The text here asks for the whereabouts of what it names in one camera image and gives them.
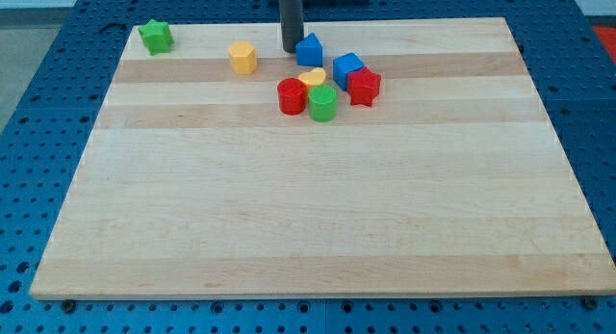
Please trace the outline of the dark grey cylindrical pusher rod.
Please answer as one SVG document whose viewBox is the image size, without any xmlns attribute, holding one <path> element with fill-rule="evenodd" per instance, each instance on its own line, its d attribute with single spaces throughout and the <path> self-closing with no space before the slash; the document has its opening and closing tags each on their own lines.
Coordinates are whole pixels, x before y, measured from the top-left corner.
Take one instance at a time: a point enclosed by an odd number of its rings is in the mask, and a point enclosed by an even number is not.
<svg viewBox="0 0 616 334">
<path fill-rule="evenodd" d="M 302 0 L 278 0 L 283 50 L 294 54 L 304 39 Z"/>
</svg>

